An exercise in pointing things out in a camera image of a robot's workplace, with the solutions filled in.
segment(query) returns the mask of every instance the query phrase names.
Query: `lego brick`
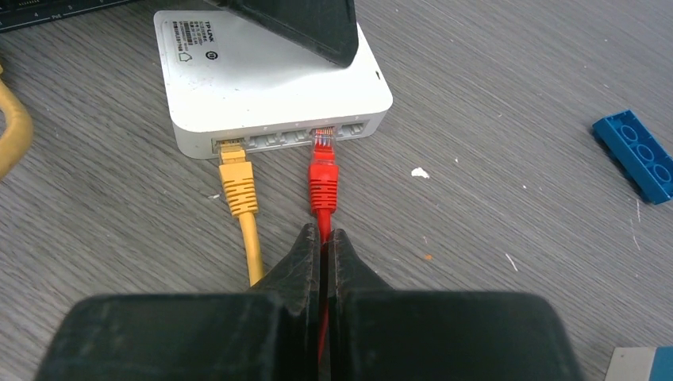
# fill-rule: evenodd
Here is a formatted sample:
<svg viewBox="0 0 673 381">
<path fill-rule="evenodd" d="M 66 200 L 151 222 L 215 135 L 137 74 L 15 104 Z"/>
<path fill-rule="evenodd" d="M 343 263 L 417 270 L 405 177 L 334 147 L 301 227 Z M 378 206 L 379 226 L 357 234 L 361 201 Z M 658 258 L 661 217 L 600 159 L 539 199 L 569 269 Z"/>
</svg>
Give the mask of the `lego brick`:
<svg viewBox="0 0 673 381">
<path fill-rule="evenodd" d="M 671 381 L 673 347 L 615 348 L 605 381 Z"/>
<path fill-rule="evenodd" d="M 631 111 L 622 111 L 594 123 L 594 137 L 606 144 L 633 179 L 646 202 L 660 204 L 673 196 L 673 160 Z"/>
</svg>

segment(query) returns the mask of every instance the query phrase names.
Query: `yellow ethernet cable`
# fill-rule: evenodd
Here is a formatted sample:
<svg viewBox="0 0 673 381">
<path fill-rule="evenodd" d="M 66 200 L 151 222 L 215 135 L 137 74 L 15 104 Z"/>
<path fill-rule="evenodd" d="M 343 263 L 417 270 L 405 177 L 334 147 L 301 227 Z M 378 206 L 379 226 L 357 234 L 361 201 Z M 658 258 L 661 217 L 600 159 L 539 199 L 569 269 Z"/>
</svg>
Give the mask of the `yellow ethernet cable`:
<svg viewBox="0 0 673 381">
<path fill-rule="evenodd" d="M 28 151 L 33 141 L 33 120 L 2 80 L 0 80 L 0 110 L 5 114 L 6 125 L 5 132 L 0 137 L 0 180 L 2 180 Z"/>
<path fill-rule="evenodd" d="M 255 222 L 255 214 L 259 211 L 259 207 L 255 179 L 252 176 L 252 163 L 247 161 L 245 150 L 239 140 L 222 141 L 219 143 L 219 150 L 222 189 L 225 191 L 232 216 L 238 218 L 240 222 L 245 254 L 248 257 L 250 286 L 253 286 L 264 276 L 264 263 Z"/>
</svg>

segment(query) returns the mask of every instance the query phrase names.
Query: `gray wooden table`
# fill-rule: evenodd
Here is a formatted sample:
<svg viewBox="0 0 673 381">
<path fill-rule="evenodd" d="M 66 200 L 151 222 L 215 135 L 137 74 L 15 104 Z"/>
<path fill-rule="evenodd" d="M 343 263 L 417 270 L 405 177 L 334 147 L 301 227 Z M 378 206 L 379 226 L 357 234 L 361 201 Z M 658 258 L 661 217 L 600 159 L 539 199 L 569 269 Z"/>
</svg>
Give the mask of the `gray wooden table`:
<svg viewBox="0 0 673 381">
<path fill-rule="evenodd" d="M 385 280 L 541 294 L 590 380 L 614 346 L 673 344 L 673 210 L 638 202 L 588 133 L 632 108 L 673 150 L 673 7 L 635 3 L 361 1 L 395 103 L 338 148 L 336 226 Z M 215 163 L 175 147 L 152 24 L 205 8 L 145 0 L 0 35 L 37 129 L 0 186 L 1 380 L 30 379 L 88 295 L 246 288 Z M 268 267 L 311 221 L 308 155 L 252 155 Z"/>
</svg>

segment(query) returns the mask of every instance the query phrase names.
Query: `white network switch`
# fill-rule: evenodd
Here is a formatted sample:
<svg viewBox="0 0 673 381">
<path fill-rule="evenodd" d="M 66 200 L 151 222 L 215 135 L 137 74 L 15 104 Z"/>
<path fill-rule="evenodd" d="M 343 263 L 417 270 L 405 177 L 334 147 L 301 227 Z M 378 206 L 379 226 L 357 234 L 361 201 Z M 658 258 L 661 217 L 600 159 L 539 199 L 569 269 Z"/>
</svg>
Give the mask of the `white network switch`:
<svg viewBox="0 0 673 381">
<path fill-rule="evenodd" d="M 339 68 L 225 10 L 154 16 L 168 109 L 178 148 L 216 156 L 220 140 L 249 152 L 310 143 L 334 127 L 337 139 L 371 135 L 393 96 L 362 29 L 352 65 Z"/>
</svg>

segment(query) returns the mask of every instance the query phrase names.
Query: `ethernet cable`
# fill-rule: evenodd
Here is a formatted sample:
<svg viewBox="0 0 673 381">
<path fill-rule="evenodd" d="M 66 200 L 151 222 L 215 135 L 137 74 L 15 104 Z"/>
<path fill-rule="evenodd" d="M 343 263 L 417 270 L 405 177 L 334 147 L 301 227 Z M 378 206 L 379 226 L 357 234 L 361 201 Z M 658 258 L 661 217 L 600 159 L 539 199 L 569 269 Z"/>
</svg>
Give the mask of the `ethernet cable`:
<svg viewBox="0 0 673 381">
<path fill-rule="evenodd" d="M 2 80 L 0 80 L 0 110 L 5 114 L 6 124 L 5 132 L 0 137 L 0 180 L 2 180 L 28 151 L 33 141 L 33 120 Z"/>
<path fill-rule="evenodd" d="M 315 129 L 313 131 L 313 150 L 309 165 L 309 199 L 311 213 L 315 214 L 321 241 L 321 279 L 327 280 L 327 240 L 332 232 L 332 214 L 337 211 L 339 187 L 339 166 L 335 163 L 334 145 L 336 138 L 334 128 Z M 326 292 L 326 285 L 321 285 Z M 327 294 L 320 295 L 319 330 L 318 330 L 318 363 L 325 348 L 325 339 L 329 327 Z"/>
<path fill-rule="evenodd" d="M 255 214 L 259 211 L 252 163 L 247 161 L 240 141 L 223 141 L 219 144 L 220 179 L 232 216 L 238 218 L 243 233 L 245 254 L 248 258 L 250 286 L 264 277 L 264 263 L 257 235 Z"/>
</svg>

